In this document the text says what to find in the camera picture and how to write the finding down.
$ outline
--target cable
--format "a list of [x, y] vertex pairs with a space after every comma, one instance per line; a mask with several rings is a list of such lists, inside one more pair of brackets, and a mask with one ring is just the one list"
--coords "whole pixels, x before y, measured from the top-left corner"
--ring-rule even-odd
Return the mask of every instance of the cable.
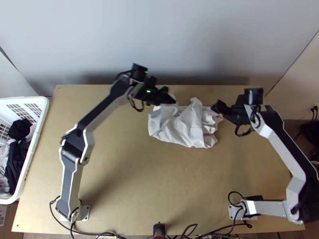
[[[318, 107], [315, 106], [314, 108], [311, 108], [310, 110], [311, 110], [311, 112], [312, 112], [311, 122], [316, 121], [316, 120], [317, 120], [317, 116], [318, 116]], [[296, 140], [298, 139], [298, 137], [299, 137], [300, 134], [301, 134], [301, 130], [300, 130], [299, 133], [293, 138], [293, 140], [296, 141]]]
[[[249, 224], [249, 223], [247, 223], [246, 220], [244, 220], [244, 223], [238, 223], [238, 224], [236, 224], [236, 218], [237, 218], [237, 215], [238, 215], [238, 213], [239, 213], [239, 211], [240, 211], [241, 209], [242, 209], [242, 208], [238, 209], [238, 211], [236, 212], [235, 217], [234, 217], [234, 221], [233, 221], [233, 224], [232, 224], [232, 225], [228, 225], [228, 226], [225, 226], [225, 227], [218, 228], [218, 229], [216, 229], [216, 230], [214, 230], [214, 231], [211, 231], [211, 232], [209, 232], [209, 233], [200, 235], [200, 236], [196, 237], [196, 239], [200, 239], [200, 238], [206, 237], [206, 236], [208, 236], [208, 235], [230, 235], [236, 226], [241, 226], [241, 225], [245, 225], [245, 226], [248, 227], [248, 228], [252, 228], [252, 225]], [[228, 227], [231, 227], [231, 229], [230, 229], [230, 231], [229, 231], [228, 233], [216, 233], [216, 232], [218, 232], [218, 231], [220, 231], [220, 230], [223, 230], [223, 229], [226, 229], [226, 228], [228, 228]]]
[[240, 127], [241, 127], [241, 125], [237, 125], [235, 128], [235, 135], [238, 137], [243, 137], [243, 136], [249, 135], [252, 132], [251, 127], [250, 127], [246, 132], [238, 134], [238, 130]]
[[237, 192], [237, 191], [231, 191], [230, 193], [228, 193], [228, 196], [227, 196], [228, 202], [229, 202], [232, 206], [234, 206], [234, 207], [236, 207], [236, 208], [242, 208], [242, 206], [235, 205], [235, 204], [233, 204], [233, 203], [230, 201], [230, 196], [231, 196], [233, 193], [236, 193], [236, 194], [238, 194], [239, 196], [241, 196], [241, 197], [243, 198], [242, 194], [240, 194], [239, 192]]
[[125, 75], [129, 76], [127, 73], [130, 73], [130, 72], [132, 72], [132, 70], [123, 71], [123, 72], [118, 73], [117, 76], [115, 77], [114, 81], [116, 81], [122, 74], [125, 74]]
[[88, 233], [88, 232], [82, 232], [82, 231], [79, 231], [79, 230], [74, 230], [73, 228], [75, 228], [75, 222], [73, 222], [71, 224], [71, 228], [68, 228], [66, 226], [64, 226], [56, 217], [55, 215], [53, 214], [53, 211], [52, 211], [52, 205], [57, 201], [57, 199], [59, 198], [60, 196], [56, 197], [54, 200], [50, 201], [50, 204], [49, 204], [49, 208], [50, 208], [50, 212], [51, 212], [51, 215], [52, 217], [54, 218], [54, 220], [60, 224], [60, 226], [62, 226], [63, 228], [65, 228], [66, 230], [69, 230], [70, 231], [70, 234], [72, 236], [72, 239], [74, 238], [73, 236], [73, 233], [77, 233], [77, 234], [80, 234], [80, 235], [87, 235], [87, 236], [97, 236], [100, 237], [100, 236], [110, 236], [110, 237], [117, 237], [119, 239], [126, 239], [125, 237], [123, 236], [120, 236], [120, 235], [117, 235], [117, 234], [114, 234], [114, 233], [111, 233], [111, 232], [103, 232], [103, 233]]
[[130, 100], [130, 105], [137, 111], [137, 112], [142, 112], [144, 110], [144, 101], [142, 101], [142, 108], [138, 109], [136, 108], [134, 100]]
[[[184, 238], [187, 238], [187, 237], [189, 237], [194, 231], [195, 231], [195, 229], [197, 228], [197, 226], [198, 226], [198, 224], [197, 223], [194, 223], [194, 224], [191, 224], [191, 225], [188, 225], [186, 228], [185, 228], [185, 230], [183, 231], [183, 233], [182, 233], [182, 235], [181, 235], [181, 237], [179, 238], [179, 239], [184, 239]], [[192, 230], [191, 230], [191, 232], [190, 233], [188, 233], [187, 234], [187, 236], [185, 236], [185, 233], [187, 232], [187, 230], [189, 229], [189, 228], [191, 228], [191, 227], [194, 227]]]
[[[214, 230], [214, 231], [211, 231], [211, 232], [209, 232], [209, 233], [200, 235], [200, 236], [198, 236], [196, 239], [200, 239], [200, 238], [205, 237], [205, 236], [208, 236], [208, 235], [230, 235], [236, 226], [245, 225], [245, 226], [248, 227], [248, 228], [252, 228], [252, 225], [249, 224], [249, 223], [247, 223], [246, 220], [243, 220], [243, 223], [238, 223], [238, 224], [236, 224], [237, 215], [238, 215], [239, 211], [243, 209], [243, 206], [235, 205], [235, 204], [233, 204], [233, 203], [231, 202], [230, 196], [231, 196], [232, 194], [234, 194], [234, 193], [238, 194], [239, 196], [241, 196], [241, 198], [243, 198], [242, 194], [239, 193], [239, 192], [237, 192], [237, 191], [231, 191], [230, 193], [228, 193], [227, 198], [228, 198], [229, 203], [230, 203], [232, 206], [234, 206], [234, 207], [236, 207], [236, 208], [239, 208], [239, 209], [237, 210], [236, 214], [235, 214], [233, 224], [232, 224], [232, 225], [225, 226], [225, 227], [221, 227], [221, 228], [218, 228], [218, 229], [216, 229], [216, 230]], [[218, 232], [218, 231], [220, 231], [220, 230], [223, 230], [223, 229], [226, 229], [226, 228], [229, 228], [229, 227], [231, 227], [231, 229], [230, 229], [230, 231], [229, 231], [228, 233], [216, 233], [216, 232]]]
[[72, 232], [74, 225], [75, 225], [75, 221], [71, 224], [71, 228], [70, 228], [70, 234], [71, 234], [72, 239], [75, 239], [73, 236], [73, 232]]
[[314, 121], [316, 121], [316, 120], [317, 120], [317, 116], [318, 116], [318, 106], [314, 106], [313, 108], [314, 108], [315, 111], [316, 111], [316, 118], [315, 118], [315, 120], [314, 120]]

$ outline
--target white backdrop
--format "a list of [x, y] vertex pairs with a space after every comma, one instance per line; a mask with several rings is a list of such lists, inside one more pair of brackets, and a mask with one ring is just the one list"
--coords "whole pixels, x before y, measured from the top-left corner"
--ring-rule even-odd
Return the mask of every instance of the white backdrop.
[[0, 98], [13, 96], [37, 96], [37, 93], [0, 52]]
[[279, 78], [318, 30], [318, 9], [315, 0], [2, 1], [0, 46], [47, 92], [132, 62], [170, 76]]

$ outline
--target table surface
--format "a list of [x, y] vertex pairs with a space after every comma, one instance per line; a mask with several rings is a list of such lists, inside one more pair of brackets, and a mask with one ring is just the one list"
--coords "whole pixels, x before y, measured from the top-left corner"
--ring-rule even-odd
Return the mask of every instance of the table surface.
[[[211, 106], [219, 98], [227, 104], [248, 86], [170, 86], [179, 105], [192, 97]], [[60, 194], [62, 165], [59, 141], [107, 94], [107, 85], [57, 86], [28, 177], [20, 198], [13, 231], [68, 234], [52, 218], [49, 202]], [[229, 225], [227, 195], [284, 199], [289, 172], [268, 141], [256, 133], [236, 137], [235, 126], [218, 125], [218, 143], [210, 149], [186, 148], [148, 135], [147, 114], [131, 106], [118, 108], [95, 131], [96, 145], [85, 166], [79, 198], [91, 206], [87, 232], [116, 231], [122, 235], [151, 235], [157, 222], [168, 235], [181, 234], [198, 223], [195, 234]], [[234, 233], [302, 230], [287, 219], [260, 216], [252, 229], [235, 227]]]

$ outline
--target white plastic basket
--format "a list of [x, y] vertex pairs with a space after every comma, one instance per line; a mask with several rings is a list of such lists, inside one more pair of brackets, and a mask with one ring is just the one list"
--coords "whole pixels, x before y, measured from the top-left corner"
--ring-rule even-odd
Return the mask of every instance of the white plastic basket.
[[0, 204], [11, 204], [20, 198], [48, 108], [49, 100], [42, 96], [0, 98], [0, 146], [10, 139], [8, 131], [14, 121], [28, 119], [32, 124], [37, 125], [22, 167], [16, 191], [13, 195], [0, 194]]

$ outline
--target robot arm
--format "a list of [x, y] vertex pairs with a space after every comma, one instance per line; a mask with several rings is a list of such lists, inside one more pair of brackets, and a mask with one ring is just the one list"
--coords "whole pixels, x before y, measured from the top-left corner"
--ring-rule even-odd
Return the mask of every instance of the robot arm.
[[[242, 198], [239, 204], [229, 205], [230, 219], [257, 219], [259, 215], [272, 215], [287, 218], [295, 224], [319, 219], [319, 178], [317, 170], [284, 130], [280, 115], [270, 106], [263, 104], [263, 89], [245, 89], [231, 108], [220, 100], [212, 110], [221, 113], [236, 125], [235, 134], [246, 136], [256, 131], [267, 138], [279, 154], [292, 178], [286, 189], [285, 200], [264, 200], [262, 196]], [[238, 134], [241, 125], [250, 129]]]
[[109, 95], [82, 118], [61, 141], [59, 150], [63, 165], [61, 197], [55, 209], [67, 220], [88, 220], [89, 207], [82, 206], [78, 198], [83, 167], [88, 164], [95, 145], [93, 131], [117, 107], [130, 103], [137, 111], [134, 99], [145, 101], [147, 105], [174, 104], [168, 88], [155, 87], [156, 78], [146, 77], [147, 68], [133, 64], [130, 71], [120, 73], [113, 83]]

